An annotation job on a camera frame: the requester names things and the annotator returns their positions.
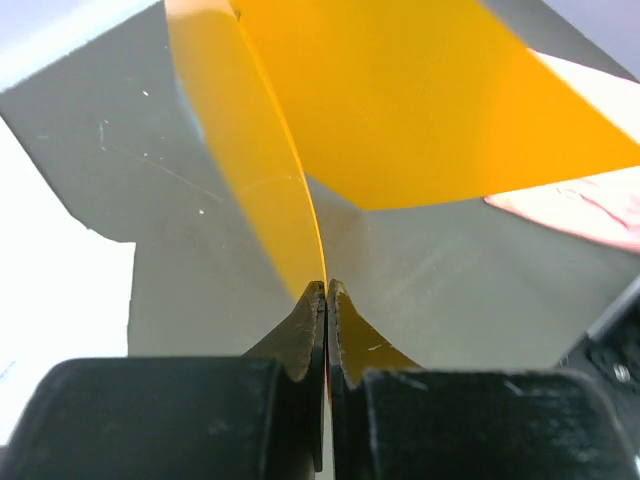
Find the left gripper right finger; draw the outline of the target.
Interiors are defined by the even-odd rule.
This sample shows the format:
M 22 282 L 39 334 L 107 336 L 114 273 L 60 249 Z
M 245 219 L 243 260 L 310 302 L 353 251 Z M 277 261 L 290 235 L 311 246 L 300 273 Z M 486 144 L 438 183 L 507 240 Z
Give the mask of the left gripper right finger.
M 428 370 L 327 294 L 339 479 L 635 479 L 637 452 L 586 374 Z

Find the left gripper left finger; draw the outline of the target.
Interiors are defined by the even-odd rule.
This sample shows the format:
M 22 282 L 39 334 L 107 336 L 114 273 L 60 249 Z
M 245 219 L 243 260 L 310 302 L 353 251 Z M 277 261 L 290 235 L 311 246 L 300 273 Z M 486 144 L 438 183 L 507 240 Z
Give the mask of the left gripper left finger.
M 5 479 L 311 479 L 323 466 L 325 293 L 246 353 L 68 360 L 37 386 Z

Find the yellow plastic folder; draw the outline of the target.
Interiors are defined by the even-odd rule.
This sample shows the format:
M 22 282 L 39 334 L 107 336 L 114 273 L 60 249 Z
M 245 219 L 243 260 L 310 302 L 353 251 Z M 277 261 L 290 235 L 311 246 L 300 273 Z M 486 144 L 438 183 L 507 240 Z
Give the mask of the yellow plastic folder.
M 326 266 L 307 181 L 367 210 L 639 163 L 639 143 L 477 1 L 169 1 L 176 74 L 292 295 Z

